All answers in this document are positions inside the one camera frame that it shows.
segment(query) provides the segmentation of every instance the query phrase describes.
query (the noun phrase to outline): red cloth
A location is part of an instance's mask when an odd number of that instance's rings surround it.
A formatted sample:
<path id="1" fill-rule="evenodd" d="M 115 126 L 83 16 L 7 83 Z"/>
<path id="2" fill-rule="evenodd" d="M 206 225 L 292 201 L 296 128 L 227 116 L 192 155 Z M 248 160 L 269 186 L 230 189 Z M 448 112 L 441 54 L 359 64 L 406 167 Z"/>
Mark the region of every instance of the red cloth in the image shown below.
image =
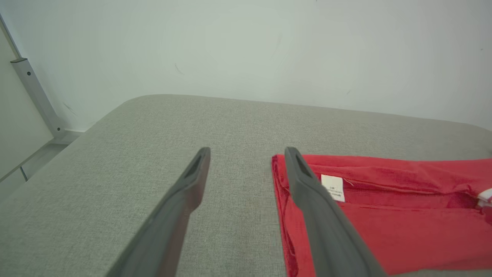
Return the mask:
<path id="1" fill-rule="evenodd" d="M 321 174 L 342 177 L 338 202 L 384 270 L 492 268 L 492 226 L 476 197 L 492 187 L 492 159 L 415 162 L 304 155 Z M 289 193 L 283 155 L 272 158 L 287 274 L 315 276 L 303 214 Z"/>

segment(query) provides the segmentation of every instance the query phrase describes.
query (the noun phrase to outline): gray upholstered surface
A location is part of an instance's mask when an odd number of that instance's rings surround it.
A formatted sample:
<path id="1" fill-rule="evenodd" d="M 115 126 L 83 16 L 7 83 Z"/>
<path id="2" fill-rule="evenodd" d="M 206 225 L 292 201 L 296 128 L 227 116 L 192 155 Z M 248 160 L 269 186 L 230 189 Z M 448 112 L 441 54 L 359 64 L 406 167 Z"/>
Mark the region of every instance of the gray upholstered surface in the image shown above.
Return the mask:
<path id="1" fill-rule="evenodd" d="M 492 132 L 320 107 L 136 98 L 106 115 L 1 204 L 0 276 L 105 274 L 201 146 L 212 148 L 210 173 L 178 274 L 282 276 L 272 155 L 295 146 L 305 154 L 489 158 Z"/>

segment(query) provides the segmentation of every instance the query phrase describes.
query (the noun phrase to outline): white label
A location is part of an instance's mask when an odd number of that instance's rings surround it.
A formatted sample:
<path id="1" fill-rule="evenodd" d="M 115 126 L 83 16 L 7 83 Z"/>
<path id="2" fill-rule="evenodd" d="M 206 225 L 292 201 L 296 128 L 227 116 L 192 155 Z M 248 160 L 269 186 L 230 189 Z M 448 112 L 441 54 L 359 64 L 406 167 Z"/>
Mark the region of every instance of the white label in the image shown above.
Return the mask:
<path id="1" fill-rule="evenodd" d="M 321 175 L 321 185 L 330 193 L 333 200 L 345 202 L 345 195 L 343 194 L 343 179 L 340 177 Z"/>

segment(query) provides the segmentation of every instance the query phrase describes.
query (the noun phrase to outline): folded red fabric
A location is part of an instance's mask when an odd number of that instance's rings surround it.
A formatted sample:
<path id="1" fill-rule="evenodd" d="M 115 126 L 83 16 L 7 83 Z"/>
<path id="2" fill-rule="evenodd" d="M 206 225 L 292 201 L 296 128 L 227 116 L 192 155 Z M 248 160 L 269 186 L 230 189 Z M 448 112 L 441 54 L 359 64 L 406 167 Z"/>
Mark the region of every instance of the folded red fabric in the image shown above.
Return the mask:
<path id="1" fill-rule="evenodd" d="M 388 274 L 492 268 L 492 225 L 477 208 L 478 195 L 492 187 L 492 159 L 303 157 L 319 179 L 344 179 L 345 203 L 338 204 Z M 272 158 L 272 172 L 287 274 L 315 276 L 283 155 Z"/>

